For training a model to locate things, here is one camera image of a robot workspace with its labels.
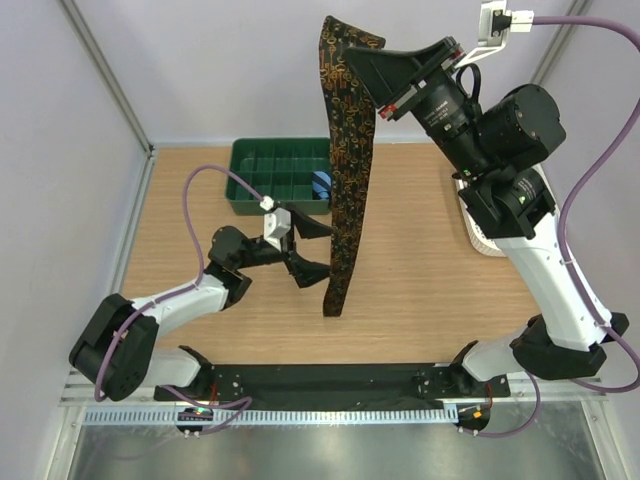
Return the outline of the black tie with gold keys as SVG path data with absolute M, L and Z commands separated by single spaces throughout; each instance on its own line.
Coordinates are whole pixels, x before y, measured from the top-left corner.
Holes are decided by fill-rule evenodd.
M 319 78 L 329 130 L 332 235 L 329 283 L 323 316 L 342 315 L 354 274 L 374 153 L 376 110 L 344 54 L 351 47 L 380 50 L 382 36 L 332 15 L 323 20 L 318 43 Z

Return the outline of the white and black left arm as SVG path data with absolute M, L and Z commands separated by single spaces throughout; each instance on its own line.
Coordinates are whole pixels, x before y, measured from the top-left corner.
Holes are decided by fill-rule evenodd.
M 200 317 L 236 305 L 252 284 L 246 268 L 281 263 L 300 288 L 328 278 L 326 264 L 297 250 L 298 238 L 328 237 L 330 226 L 293 204 L 277 203 L 263 216 L 263 232 L 250 238 L 234 226 L 215 231 L 200 254 L 198 276 L 147 297 L 105 297 L 69 353 L 69 363 L 94 386 L 96 400 L 121 401 L 151 387 L 155 399 L 203 400 L 215 387 L 214 367 L 188 346 L 163 350 L 159 338 Z

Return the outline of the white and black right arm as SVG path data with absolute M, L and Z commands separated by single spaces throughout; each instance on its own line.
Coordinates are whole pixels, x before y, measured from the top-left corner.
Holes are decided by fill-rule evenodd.
M 411 114 L 463 182 L 459 197 L 484 236 L 514 265 L 538 313 L 519 332 L 473 341 L 452 361 L 450 382 L 472 396 L 498 376 L 544 380 L 596 375 L 604 344 L 628 318 L 600 306 L 558 234 L 560 212 L 538 165 L 565 140 L 558 106 L 541 86 L 524 84 L 483 109 L 461 82 L 475 64 L 452 39 L 400 52 L 350 47 L 345 62 L 385 120 Z

